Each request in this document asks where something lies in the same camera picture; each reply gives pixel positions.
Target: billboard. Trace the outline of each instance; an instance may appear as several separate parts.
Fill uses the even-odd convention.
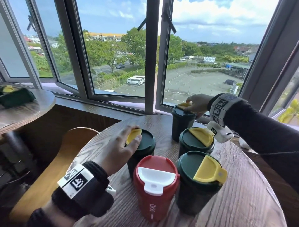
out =
[[[204,61],[206,62],[215,62],[216,57],[204,57]]]

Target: chair backrest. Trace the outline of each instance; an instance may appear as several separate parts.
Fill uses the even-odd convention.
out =
[[[35,209],[44,206],[58,187],[57,181],[66,174],[76,155],[98,133],[83,127],[69,130],[62,138],[56,157],[10,212],[10,220],[25,223]]]

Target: travel mug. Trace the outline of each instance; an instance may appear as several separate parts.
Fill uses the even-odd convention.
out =
[[[177,168],[168,158],[149,155],[138,163],[134,185],[141,214],[147,220],[157,222],[167,216],[179,178]]]
[[[128,138],[131,137],[131,140],[134,139],[138,135],[138,134],[136,134],[136,132],[138,130],[141,130],[141,131],[139,131],[139,133],[141,132],[141,135],[142,135],[141,142],[140,142],[136,152],[132,155],[132,157],[127,162],[131,179],[133,179],[133,172],[134,172],[134,169],[135,169],[136,165],[138,164],[138,162],[148,155],[153,155],[155,147],[156,147],[155,137],[149,131],[144,130],[144,129],[132,130],[132,132],[128,136]]]
[[[176,203],[181,212],[198,214],[226,181],[227,171],[215,158],[199,152],[183,154],[177,163],[180,186]]]
[[[186,128],[193,126],[196,113],[184,111],[184,108],[189,106],[188,103],[181,103],[172,109],[172,139],[179,141],[179,136]]]
[[[215,147],[213,134],[207,128],[192,127],[185,129],[179,137],[179,157],[188,151],[212,153]]]

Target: yellow building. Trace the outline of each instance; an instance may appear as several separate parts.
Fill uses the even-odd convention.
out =
[[[86,32],[89,40],[100,40],[100,41],[116,41],[119,42],[121,37],[125,34],[115,34],[115,33],[95,33]]]

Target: hand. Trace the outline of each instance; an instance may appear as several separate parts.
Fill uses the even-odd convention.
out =
[[[186,102],[192,102],[192,106],[186,107],[184,111],[196,112],[199,118],[208,111],[208,103],[212,98],[213,96],[205,94],[192,95],[186,100]]]
[[[93,160],[106,171],[108,176],[119,171],[137,150],[142,138],[141,135],[138,135],[128,146],[124,147],[131,130],[136,128],[139,126],[127,125],[116,138],[110,139],[104,150]]]

